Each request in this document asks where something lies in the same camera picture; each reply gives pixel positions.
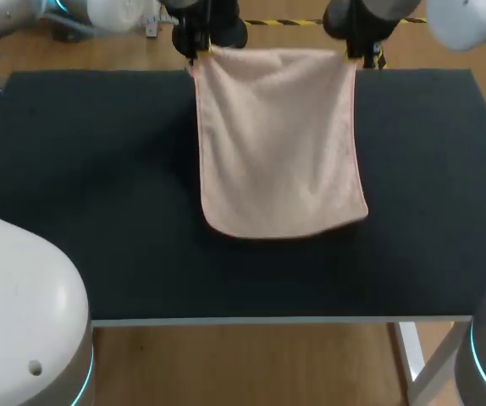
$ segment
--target black table mat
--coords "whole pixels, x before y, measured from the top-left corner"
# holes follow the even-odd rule
[[[486,104],[471,74],[358,72],[355,116],[368,219],[241,241],[202,216],[186,73],[14,74],[0,218],[70,257],[96,320],[470,315],[486,289]]]

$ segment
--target wooden floor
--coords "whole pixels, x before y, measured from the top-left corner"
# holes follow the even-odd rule
[[[317,19],[325,0],[241,0],[247,19]],[[423,16],[424,9],[415,15]],[[250,28],[249,47],[343,51],[320,27]],[[486,97],[486,45],[452,54],[425,25],[402,25],[385,44],[391,68],[471,69]],[[42,28],[0,44],[0,78],[13,70],[182,69],[170,29],[77,45],[50,41]],[[419,326],[427,356],[448,324]],[[405,404],[385,325],[220,326],[99,331],[98,406],[397,406]],[[451,406],[451,393],[437,406]]]

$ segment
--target pink towel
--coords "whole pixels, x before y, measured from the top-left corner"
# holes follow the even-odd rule
[[[221,233],[302,237],[363,219],[356,65],[331,51],[213,48],[196,82],[202,209]]]

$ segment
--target screw hole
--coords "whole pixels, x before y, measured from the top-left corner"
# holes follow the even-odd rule
[[[29,372],[33,376],[41,375],[41,364],[39,361],[33,360],[29,362]]]

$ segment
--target blue led ring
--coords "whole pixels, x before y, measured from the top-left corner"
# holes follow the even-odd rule
[[[57,5],[65,12],[68,13],[68,9],[61,3],[60,0],[57,0]]]
[[[472,348],[472,357],[474,358],[474,362],[477,365],[478,372],[480,372],[480,375],[482,376],[483,381],[486,382],[486,374],[483,371],[482,366],[480,365],[480,361],[478,360],[478,356],[477,356],[477,350],[475,349],[475,346],[474,346],[474,336],[472,334],[473,331],[474,331],[474,321],[471,324],[471,348]]]
[[[87,373],[87,378],[85,379],[85,382],[83,382],[83,387],[81,388],[80,392],[75,397],[75,401],[72,402],[70,406],[76,406],[77,403],[80,401],[81,397],[83,396],[83,393],[85,393],[87,385],[89,384],[89,380],[91,379],[93,365],[94,365],[94,348],[92,349],[92,353],[91,353],[91,365],[89,366],[89,372]]]

